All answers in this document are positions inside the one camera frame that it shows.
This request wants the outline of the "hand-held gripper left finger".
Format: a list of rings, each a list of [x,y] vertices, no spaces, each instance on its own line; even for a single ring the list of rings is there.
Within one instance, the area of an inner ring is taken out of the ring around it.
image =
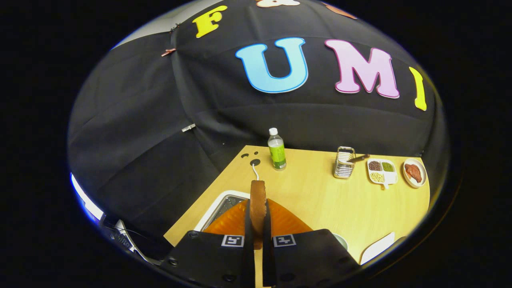
[[[254,288],[254,238],[250,200],[243,201],[241,235],[187,231],[160,268],[192,288]]]

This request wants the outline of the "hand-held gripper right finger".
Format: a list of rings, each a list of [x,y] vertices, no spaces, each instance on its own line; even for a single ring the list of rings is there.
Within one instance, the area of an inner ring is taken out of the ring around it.
[[[330,288],[344,286],[360,271],[360,264],[324,228],[305,233],[271,235],[269,202],[266,203],[262,284],[273,288]]]

